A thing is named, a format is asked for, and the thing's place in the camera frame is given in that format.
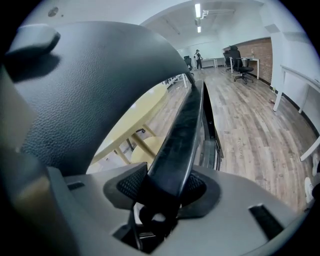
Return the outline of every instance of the wood laminate flooring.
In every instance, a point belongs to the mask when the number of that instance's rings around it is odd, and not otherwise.
[[[195,71],[196,79],[207,85],[214,122],[221,141],[224,159],[221,171],[248,178],[275,195],[295,211],[306,207],[305,177],[311,177],[311,157],[300,156],[313,144],[316,136],[294,106],[282,97],[277,112],[270,99],[276,94],[263,82],[234,82],[224,67]],[[166,136],[188,90],[177,82],[168,90],[168,101],[147,124],[158,136]],[[150,135],[140,133],[143,139]],[[131,151],[124,142],[121,149],[130,159]],[[114,153],[100,160],[95,167],[105,170],[106,163],[119,157]],[[109,165],[109,168],[125,165]]]

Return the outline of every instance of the table leg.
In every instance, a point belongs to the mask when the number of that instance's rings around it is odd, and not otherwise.
[[[257,59],[256,60],[256,79],[258,79],[259,80],[259,60]]]
[[[305,94],[304,94],[304,99],[303,99],[302,105],[301,105],[301,107],[300,107],[300,109],[299,109],[299,114],[302,113],[302,110],[304,109],[304,106],[305,106],[305,104],[306,104],[306,102],[307,102],[308,92],[309,92],[309,85],[308,85],[308,87],[306,88],[306,91],[305,91]]]
[[[187,88],[187,82],[186,82],[185,74],[182,74],[182,78],[183,78],[184,88]]]
[[[231,74],[232,74],[234,72],[233,64],[232,64],[232,57],[230,57],[230,67],[231,67]]]
[[[283,84],[282,84],[281,88],[277,89],[278,94],[276,96],[276,100],[275,100],[275,103],[274,103],[273,111],[277,111],[277,109],[279,107],[279,104],[280,104],[280,101],[281,101],[281,96],[282,96],[282,91],[284,90],[284,87],[285,87],[285,79],[286,79],[286,72],[283,71]]]
[[[317,149],[320,145],[320,137],[316,139],[316,141],[312,144],[312,146],[300,157],[300,161],[304,161],[308,156],[310,156],[313,151]]]
[[[119,147],[116,147],[114,149],[114,151],[117,153],[117,155],[119,157],[121,157],[121,159],[127,164],[127,165],[130,165],[130,161],[128,160],[128,158],[125,156],[125,154],[121,151],[121,149]]]
[[[148,154],[149,157],[151,157],[152,159],[155,159],[156,154],[136,133],[132,134],[131,138],[145,153]]]
[[[157,136],[157,135],[155,134],[155,132],[154,132],[153,130],[151,130],[151,128],[150,128],[148,125],[144,124],[144,125],[142,125],[142,128],[145,129],[145,130],[146,130],[148,133],[150,133],[152,136],[154,136],[154,137]]]

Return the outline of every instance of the ceiling light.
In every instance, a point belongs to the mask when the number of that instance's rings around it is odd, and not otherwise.
[[[200,3],[195,4],[194,7],[195,7],[195,16],[197,18],[200,18],[201,17]]]

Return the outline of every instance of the light wood tabletop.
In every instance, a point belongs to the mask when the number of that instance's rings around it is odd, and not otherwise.
[[[91,164],[99,161],[113,150],[116,151],[125,163],[129,164],[129,160],[119,149],[120,144],[129,137],[131,137],[150,157],[154,158],[156,154],[139,138],[136,131],[143,128],[153,136],[156,136],[146,125],[146,122],[161,109],[166,103],[167,98],[168,90],[162,83],[157,84],[142,95],[120,118],[103,140],[96,151]]]

